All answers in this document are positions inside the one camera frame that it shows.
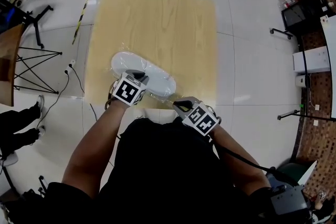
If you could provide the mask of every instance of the wooden panel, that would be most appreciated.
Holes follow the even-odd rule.
[[[129,50],[167,71],[176,95],[215,105],[216,20],[212,0],[101,0],[86,67],[85,99],[107,100],[115,80],[110,61]],[[165,108],[150,97],[141,106]]]
[[[14,106],[14,73],[23,25],[18,25],[0,35],[0,103]]]

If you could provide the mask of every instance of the person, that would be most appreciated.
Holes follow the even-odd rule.
[[[19,148],[33,144],[45,133],[45,127],[30,129],[24,133],[16,133],[34,120],[42,118],[44,96],[39,95],[35,105],[21,111],[10,110],[0,114],[2,131],[0,135],[1,160],[4,161],[12,152]]]
[[[210,134],[218,158],[209,138],[177,117],[168,124],[134,120],[120,135],[114,168],[100,190],[127,108],[112,101],[80,141],[62,183],[48,186],[44,223],[236,223],[248,215],[249,197],[269,189],[261,170],[221,151],[224,146],[257,163],[220,125]]]

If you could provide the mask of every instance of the wall socket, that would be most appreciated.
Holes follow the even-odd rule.
[[[75,63],[76,63],[75,60],[71,60],[70,64],[72,65],[72,68],[75,68]],[[70,75],[70,73],[72,72],[72,68],[69,67],[69,65],[67,66],[67,69],[65,71],[68,71],[68,75]]]

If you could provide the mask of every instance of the black and white marker cube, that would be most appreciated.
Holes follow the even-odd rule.
[[[146,92],[146,85],[124,72],[112,95],[128,105],[134,105],[141,101]]]
[[[205,136],[216,126],[218,119],[209,111],[206,105],[201,102],[182,121],[182,123],[193,127]]]

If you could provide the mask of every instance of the tile floor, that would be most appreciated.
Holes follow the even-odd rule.
[[[35,73],[55,90],[62,90],[67,82],[63,74],[71,59],[84,84],[87,49],[99,0],[89,0],[76,42],[72,45],[75,26],[85,0],[26,0],[24,10],[38,14],[46,5],[54,7],[40,21],[41,39],[45,49],[62,51],[61,56],[34,68]],[[270,35],[269,28],[283,29],[277,0],[214,0],[218,32],[218,73],[216,112],[222,126],[263,166],[278,166],[291,155],[295,142],[298,118],[277,121],[277,115],[298,108],[300,91],[294,85],[291,54],[297,50],[295,40]],[[22,46],[36,48],[33,29],[26,31]],[[20,50],[25,58],[44,54]],[[30,66],[42,58],[27,60]],[[24,71],[22,63],[16,72]],[[37,82],[31,74],[23,75]],[[28,82],[17,79],[21,86]],[[15,110],[35,103],[36,92],[15,91]],[[38,176],[47,181],[60,181],[69,157],[80,139],[94,124],[94,115],[75,74],[58,103],[50,110],[45,136],[32,146],[17,151],[19,161],[8,168],[13,182],[21,192],[39,187]],[[48,108],[56,99],[45,95]],[[0,106],[0,112],[10,108]],[[96,107],[97,116],[103,107]],[[149,117],[160,123],[171,120],[172,111],[148,110]],[[129,109],[123,118],[120,132],[133,120]],[[102,179],[107,181],[113,169],[108,165]]]

